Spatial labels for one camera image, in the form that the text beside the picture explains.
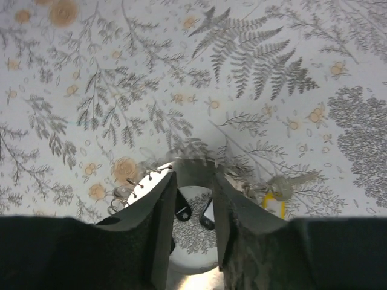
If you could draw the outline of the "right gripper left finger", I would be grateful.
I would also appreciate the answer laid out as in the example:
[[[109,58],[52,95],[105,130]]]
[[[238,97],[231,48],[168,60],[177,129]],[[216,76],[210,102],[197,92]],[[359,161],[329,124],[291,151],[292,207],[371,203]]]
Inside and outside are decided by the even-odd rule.
[[[2,289],[164,289],[177,177],[96,224],[72,217],[1,218]]]

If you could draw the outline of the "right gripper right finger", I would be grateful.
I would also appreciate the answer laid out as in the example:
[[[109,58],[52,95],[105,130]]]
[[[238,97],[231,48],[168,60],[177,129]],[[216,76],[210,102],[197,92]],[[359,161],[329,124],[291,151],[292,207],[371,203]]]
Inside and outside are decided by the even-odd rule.
[[[285,221],[213,177],[218,266],[226,289],[385,289],[386,219]]]

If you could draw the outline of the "key with yellow tag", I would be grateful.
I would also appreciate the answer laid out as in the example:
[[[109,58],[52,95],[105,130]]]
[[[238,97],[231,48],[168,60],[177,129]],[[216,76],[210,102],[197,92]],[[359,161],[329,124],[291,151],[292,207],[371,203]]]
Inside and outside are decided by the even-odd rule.
[[[294,188],[318,178],[319,172],[312,171],[296,177],[274,176],[265,184],[262,208],[285,219],[286,201],[291,199]]]

